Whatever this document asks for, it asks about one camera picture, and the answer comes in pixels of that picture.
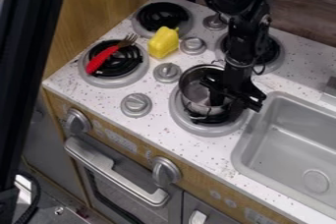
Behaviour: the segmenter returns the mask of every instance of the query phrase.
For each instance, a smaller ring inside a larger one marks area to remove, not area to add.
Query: metal pot
[[[196,65],[186,70],[180,77],[179,88],[182,102],[187,110],[204,117],[225,113],[227,106],[223,103],[213,105],[208,87],[200,84],[205,76],[222,78],[224,68],[216,65]]]

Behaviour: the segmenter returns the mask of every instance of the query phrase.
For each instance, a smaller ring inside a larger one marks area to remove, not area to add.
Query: silver sink
[[[336,218],[335,112],[273,92],[231,159],[245,176]]]

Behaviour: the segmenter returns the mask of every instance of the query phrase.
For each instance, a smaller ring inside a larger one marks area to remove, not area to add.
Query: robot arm
[[[205,0],[219,13],[228,15],[226,65],[223,80],[204,77],[202,84],[224,99],[239,101],[243,108],[259,111],[266,95],[251,80],[255,61],[269,48],[270,9],[265,0]]]

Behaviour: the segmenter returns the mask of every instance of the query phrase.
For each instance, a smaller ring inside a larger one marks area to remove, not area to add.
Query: red-handled utensil
[[[97,69],[99,69],[99,67],[106,61],[107,58],[117,52],[120,48],[131,46],[136,42],[137,39],[138,36],[132,33],[130,35],[127,35],[117,45],[108,47],[105,50],[101,51],[86,65],[86,72],[91,75]]]

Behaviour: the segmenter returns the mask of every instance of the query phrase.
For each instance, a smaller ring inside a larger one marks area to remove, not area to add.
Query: speckled countertop
[[[175,63],[182,70],[187,70],[196,64],[211,63],[215,60],[213,52],[215,42],[225,31],[210,31],[203,27],[203,18],[213,14],[206,7],[184,0],[151,1],[179,3],[189,9],[195,16],[195,25],[188,36],[203,38],[208,50],[198,56],[176,51],[163,60],[150,58],[149,71],[141,80],[118,89],[103,89],[87,84],[80,77],[78,63],[74,59],[44,81],[44,87],[297,222],[335,224],[336,220],[281,195],[235,170],[230,155],[245,126],[226,137],[202,138],[189,134],[176,125],[169,115],[168,99],[177,84],[158,83],[152,75],[153,69],[165,62]],[[130,18],[131,16],[99,40],[123,38],[133,31]],[[266,93],[275,90],[284,91],[336,110],[335,107],[320,101],[329,77],[336,76],[336,49],[276,29],[272,29],[271,34],[285,46],[285,62],[277,71],[255,77],[254,83]],[[138,43],[144,48],[146,42],[144,38],[138,39]],[[138,120],[126,117],[120,110],[121,100],[134,92],[145,93],[153,101],[150,114]]]

